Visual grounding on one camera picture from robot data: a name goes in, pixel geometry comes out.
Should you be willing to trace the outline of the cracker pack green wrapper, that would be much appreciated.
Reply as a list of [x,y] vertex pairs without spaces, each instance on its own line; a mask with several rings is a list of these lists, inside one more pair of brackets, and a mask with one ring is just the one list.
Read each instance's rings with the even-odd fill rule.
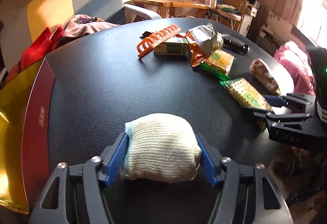
[[243,108],[272,110],[272,106],[246,79],[220,81],[220,84]]

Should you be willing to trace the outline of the cream knitted sock ball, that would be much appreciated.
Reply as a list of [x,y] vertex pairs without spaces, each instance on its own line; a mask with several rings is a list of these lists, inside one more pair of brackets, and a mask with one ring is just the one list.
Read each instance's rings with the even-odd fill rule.
[[201,149],[184,118],[153,113],[126,123],[125,134],[129,144],[119,171],[123,179],[174,184],[197,175]]

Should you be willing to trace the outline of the brown toy brick train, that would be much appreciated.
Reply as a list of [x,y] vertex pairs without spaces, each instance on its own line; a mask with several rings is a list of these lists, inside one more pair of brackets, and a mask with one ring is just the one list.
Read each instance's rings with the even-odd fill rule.
[[248,54],[250,51],[250,47],[248,45],[237,43],[229,38],[223,38],[223,46],[230,51],[241,55]]

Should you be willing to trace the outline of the white orange snack bag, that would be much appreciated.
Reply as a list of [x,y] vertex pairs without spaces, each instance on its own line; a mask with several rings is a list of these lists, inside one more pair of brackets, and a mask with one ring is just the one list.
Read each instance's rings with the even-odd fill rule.
[[220,50],[223,46],[222,34],[217,32],[211,23],[189,29],[186,32],[186,40],[191,52],[192,67],[205,62],[215,50]]

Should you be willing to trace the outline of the orange plastic rack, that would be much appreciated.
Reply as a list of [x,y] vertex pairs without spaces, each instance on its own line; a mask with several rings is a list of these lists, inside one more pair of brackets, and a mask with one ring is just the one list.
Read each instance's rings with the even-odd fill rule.
[[143,58],[149,52],[154,50],[159,44],[167,41],[168,39],[174,37],[181,31],[181,28],[176,24],[172,24],[162,30],[155,31],[148,37],[142,39],[142,41],[137,45],[138,58]]

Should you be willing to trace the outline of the green white small box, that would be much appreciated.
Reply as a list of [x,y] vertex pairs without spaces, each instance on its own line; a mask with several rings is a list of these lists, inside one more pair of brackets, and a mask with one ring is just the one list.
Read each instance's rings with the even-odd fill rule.
[[186,55],[188,42],[185,38],[172,37],[160,43],[153,50],[156,55]]

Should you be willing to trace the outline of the pink red bed quilt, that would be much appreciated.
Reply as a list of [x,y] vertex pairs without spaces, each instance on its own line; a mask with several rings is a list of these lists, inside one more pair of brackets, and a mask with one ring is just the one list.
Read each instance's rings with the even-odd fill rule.
[[281,45],[273,57],[291,75],[295,92],[315,94],[313,72],[308,62],[307,53],[303,52],[295,42],[287,41]]

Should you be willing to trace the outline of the wooden cabinet with drawer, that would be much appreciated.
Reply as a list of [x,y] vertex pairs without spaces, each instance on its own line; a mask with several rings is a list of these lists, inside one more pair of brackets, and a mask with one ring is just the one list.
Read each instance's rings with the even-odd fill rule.
[[238,32],[244,37],[247,36],[249,28],[251,26],[252,20],[257,16],[258,10],[251,4],[247,4],[245,8],[245,13],[241,19],[240,27]]

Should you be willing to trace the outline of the folding chair with clothes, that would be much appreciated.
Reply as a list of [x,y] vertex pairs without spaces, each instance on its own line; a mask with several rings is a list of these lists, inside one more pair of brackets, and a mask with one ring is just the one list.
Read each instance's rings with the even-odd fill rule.
[[209,10],[210,19],[239,32],[246,7],[246,0],[222,0]]

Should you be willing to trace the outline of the red gold storage box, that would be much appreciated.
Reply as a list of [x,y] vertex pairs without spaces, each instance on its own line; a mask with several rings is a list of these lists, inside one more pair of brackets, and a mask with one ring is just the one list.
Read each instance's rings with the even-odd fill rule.
[[31,212],[49,178],[48,119],[55,75],[43,58],[1,89],[1,206]]

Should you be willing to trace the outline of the pink cloth on chair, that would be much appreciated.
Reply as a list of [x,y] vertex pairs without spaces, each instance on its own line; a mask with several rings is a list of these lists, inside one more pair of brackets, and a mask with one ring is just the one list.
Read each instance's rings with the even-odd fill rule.
[[106,22],[98,17],[97,17],[97,22],[92,22],[88,24],[78,24],[76,21],[80,17],[90,17],[90,16],[85,14],[78,14],[66,20],[66,22],[62,25],[64,38],[68,38],[68,39],[81,38],[86,35],[91,35],[99,31],[103,31],[106,29],[119,26],[118,24]]

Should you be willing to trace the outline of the red cloth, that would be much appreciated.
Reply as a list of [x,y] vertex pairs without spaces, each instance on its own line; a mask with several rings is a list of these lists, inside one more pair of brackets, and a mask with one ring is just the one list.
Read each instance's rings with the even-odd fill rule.
[[63,39],[63,34],[64,29],[61,26],[46,27],[30,47],[23,52],[19,62],[9,71],[4,84],[6,85],[21,71],[54,51]]

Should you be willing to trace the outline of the purple beads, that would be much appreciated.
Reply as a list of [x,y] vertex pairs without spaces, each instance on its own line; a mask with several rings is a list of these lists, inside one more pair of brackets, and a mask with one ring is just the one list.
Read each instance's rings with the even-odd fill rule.
[[88,24],[97,22],[97,17],[80,17],[77,21],[78,24]]

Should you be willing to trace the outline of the wooden side table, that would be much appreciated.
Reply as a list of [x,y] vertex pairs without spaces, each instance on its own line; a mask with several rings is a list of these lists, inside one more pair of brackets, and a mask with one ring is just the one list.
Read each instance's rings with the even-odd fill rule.
[[176,8],[196,9],[196,18],[202,18],[209,6],[193,0],[132,0],[137,6],[156,6],[162,18],[175,17]]

